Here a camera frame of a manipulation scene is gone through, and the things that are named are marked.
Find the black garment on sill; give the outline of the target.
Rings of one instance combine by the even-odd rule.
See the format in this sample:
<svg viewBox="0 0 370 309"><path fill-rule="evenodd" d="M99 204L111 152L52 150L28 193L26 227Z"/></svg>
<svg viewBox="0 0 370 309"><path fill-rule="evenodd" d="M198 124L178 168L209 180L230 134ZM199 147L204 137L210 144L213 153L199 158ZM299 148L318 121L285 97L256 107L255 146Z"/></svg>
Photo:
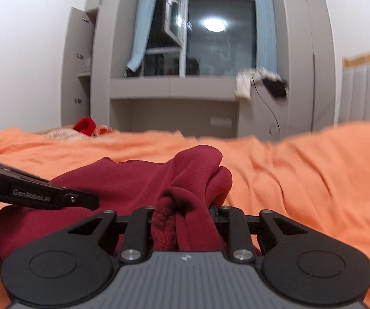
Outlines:
<svg viewBox="0 0 370 309"><path fill-rule="evenodd" d="M265 78L262 80L262 83L273 98L277 100L288 98L289 85L286 81Z"/></svg>

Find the open wardrobe door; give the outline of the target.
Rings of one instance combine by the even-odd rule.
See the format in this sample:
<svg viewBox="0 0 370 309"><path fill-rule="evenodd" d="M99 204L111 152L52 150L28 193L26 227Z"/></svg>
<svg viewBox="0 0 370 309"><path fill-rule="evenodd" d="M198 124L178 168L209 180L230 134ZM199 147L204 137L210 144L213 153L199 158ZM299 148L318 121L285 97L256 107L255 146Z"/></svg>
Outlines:
<svg viewBox="0 0 370 309"><path fill-rule="evenodd" d="M75 124L90 113L90 72L94 24L80 9L71 8L61 72L61 124Z"/></svg>

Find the grey padded headboard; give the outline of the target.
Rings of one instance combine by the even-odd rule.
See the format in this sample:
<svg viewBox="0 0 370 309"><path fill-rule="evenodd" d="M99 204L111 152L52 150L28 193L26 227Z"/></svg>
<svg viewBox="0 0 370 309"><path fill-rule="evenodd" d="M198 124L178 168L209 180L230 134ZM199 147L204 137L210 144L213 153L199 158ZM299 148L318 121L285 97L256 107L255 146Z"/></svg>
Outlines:
<svg viewBox="0 0 370 309"><path fill-rule="evenodd" d="M339 124L370 121L370 52L343 59Z"/></svg>

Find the bright red garment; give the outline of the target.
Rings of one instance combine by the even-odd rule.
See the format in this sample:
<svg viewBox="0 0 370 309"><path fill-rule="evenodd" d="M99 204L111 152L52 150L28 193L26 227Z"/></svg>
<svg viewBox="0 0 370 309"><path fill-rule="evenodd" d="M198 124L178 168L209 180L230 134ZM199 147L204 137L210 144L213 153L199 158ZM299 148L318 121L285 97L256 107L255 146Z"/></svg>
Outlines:
<svg viewBox="0 0 370 309"><path fill-rule="evenodd" d="M73 126L73 129L84 135L92 136L96 130L96 123L91 117L85 116Z"/></svg>

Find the pink patterned bedsheet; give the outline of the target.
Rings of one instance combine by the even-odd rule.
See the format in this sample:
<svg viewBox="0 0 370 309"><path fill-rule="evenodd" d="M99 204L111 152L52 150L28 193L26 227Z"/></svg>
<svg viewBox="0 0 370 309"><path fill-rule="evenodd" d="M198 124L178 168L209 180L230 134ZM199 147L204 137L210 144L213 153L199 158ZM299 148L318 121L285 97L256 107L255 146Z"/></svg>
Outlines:
<svg viewBox="0 0 370 309"><path fill-rule="evenodd" d="M51 140L57 140L62 142L77 142L77 141L89 141L89 142L120 142L121 137L119 134L115 134L113 129L106 126L99 126L94 128L90 135L86 135L83 132L79 132L70 126L55 128L48 131L41 131L38 135L48 138Z"/></svg>

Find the right light blue curtain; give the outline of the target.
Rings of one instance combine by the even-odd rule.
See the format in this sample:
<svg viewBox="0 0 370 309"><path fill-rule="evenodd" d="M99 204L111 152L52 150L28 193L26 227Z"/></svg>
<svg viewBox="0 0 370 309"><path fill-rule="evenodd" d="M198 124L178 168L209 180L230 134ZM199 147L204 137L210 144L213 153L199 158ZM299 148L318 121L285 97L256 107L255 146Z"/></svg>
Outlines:
<svg viewBox="0 0 370 309"><path fill-rule="evenodd" d="M256 42L258 68L277 72L276 22L273 0L255 0L256 2Z"/></svg>

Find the orange duvet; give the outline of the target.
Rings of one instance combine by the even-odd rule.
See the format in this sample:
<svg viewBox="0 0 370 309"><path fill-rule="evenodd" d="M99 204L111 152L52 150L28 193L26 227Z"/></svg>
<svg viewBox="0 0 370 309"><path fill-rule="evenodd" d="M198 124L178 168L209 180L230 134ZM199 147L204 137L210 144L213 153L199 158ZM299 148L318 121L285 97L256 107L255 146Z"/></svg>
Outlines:
<svg viewBox="0 0 370 309"><path fill-rule="evenodd" d="M232 173L227 205L248 214L275 210L370 258L370 122L280 142L185 138L156 131L114 131L90 140L58 141L10 128L0 131L0 162L53 179L103 157L166 162L199 144L220 150L222 164ZM370 290L365 302L370 307Z"/></svg>

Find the white garment on sill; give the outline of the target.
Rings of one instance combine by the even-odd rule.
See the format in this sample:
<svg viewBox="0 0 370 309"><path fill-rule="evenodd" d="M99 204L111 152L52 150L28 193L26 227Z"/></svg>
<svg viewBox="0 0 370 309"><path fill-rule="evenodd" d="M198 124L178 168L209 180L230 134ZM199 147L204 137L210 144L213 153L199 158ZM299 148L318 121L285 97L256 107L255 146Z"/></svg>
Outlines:
<svg viewBox="0 0 370 309"><path fill-rule="evenodd" d="M235 96L238 99L251 100L251 87L264 86L266 82L280 82L281 77L266 68L248 68L240 70L236 76Z"/></svg>

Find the dark red knit sweater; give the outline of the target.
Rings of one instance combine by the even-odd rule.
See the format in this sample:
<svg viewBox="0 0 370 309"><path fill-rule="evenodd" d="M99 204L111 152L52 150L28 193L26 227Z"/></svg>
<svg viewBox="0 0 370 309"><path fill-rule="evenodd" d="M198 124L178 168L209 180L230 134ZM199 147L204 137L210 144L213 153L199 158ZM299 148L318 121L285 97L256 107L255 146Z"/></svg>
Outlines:
<svg viewBox="0 0 370 309"><path fill-rule="evenodd" d="M73 188L99 198L99 209L129 216L154 207L151 233L155 250L217 251L226 245L209 214L232 188L232 174L221 166L223 155L200 145L179 152L165 163L108 157L64 173L53 186ZM14 250L92 216L83 208L56 211L26 207L0 210L0 266Z"/></svg>

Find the left light blue curtain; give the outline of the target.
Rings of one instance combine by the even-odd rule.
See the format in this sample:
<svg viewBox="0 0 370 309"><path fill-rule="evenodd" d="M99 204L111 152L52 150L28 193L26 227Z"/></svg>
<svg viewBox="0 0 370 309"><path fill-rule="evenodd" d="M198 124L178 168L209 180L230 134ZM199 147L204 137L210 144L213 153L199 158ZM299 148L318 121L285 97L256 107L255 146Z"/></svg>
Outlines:
<svg viewBox="0 0 370 309"><path fill-rule="evenodd" d="M126 70L130 72L135 73L143 62L152 27L155 6L156 0L138 0L133 46L130 59L126 64Z"/></svg>

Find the white wall socket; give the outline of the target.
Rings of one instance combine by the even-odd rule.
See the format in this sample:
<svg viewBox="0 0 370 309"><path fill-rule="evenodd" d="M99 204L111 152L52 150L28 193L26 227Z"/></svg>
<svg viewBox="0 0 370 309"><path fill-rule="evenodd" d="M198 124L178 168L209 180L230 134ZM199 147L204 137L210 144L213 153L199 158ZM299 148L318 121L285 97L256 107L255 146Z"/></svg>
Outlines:
<svg viewBox="0 0 370 309"><path fill-rule="evenodd" d="M232 119L226 117L210 117L210 125L217 128L232 128Z"/></svg>

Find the window with open sash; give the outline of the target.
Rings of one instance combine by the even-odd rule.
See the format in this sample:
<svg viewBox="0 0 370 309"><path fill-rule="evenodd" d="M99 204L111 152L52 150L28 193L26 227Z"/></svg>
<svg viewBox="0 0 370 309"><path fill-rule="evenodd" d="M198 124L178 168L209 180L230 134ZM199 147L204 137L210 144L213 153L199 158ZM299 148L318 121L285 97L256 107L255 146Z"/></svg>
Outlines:
<svg viewBox="0 0 370 309"><path fill-rule="evenodd" d="M234 77L256 52L255 0L156 0L139 74Z"/></svg>

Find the light blue curtain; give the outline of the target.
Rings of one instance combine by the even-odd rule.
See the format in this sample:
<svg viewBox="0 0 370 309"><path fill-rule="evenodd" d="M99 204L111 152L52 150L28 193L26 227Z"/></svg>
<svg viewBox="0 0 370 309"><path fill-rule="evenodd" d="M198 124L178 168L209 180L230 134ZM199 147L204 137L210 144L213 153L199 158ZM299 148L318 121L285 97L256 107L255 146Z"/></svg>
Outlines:
<svg viewBox="0 0 370 309"><path fill-rule="evenodd" d="M273 0L255 0L256 2L256 42L258 68L277 72L276 22Z"/></svg>
<svg viewBox="0 0 370 309"><path fill-rule="evenodd" d="M135 73L143 62L152 27L155 6L156 0L138 0L133 46L130 59L126 64L126 70L130 72Z"/></svg>

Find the grey wardrobe unit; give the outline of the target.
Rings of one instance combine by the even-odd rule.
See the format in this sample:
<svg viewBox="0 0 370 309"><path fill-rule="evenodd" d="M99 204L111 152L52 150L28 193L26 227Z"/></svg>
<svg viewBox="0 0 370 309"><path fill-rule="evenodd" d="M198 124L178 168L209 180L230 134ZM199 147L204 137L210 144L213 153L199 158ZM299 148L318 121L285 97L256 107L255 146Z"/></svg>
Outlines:
<svg viewBox="0 0 370 309"><path fill-rule="evenodd" d="M87 0L72 8L61 124L280 140L334 123L326 0Z"/></svg>

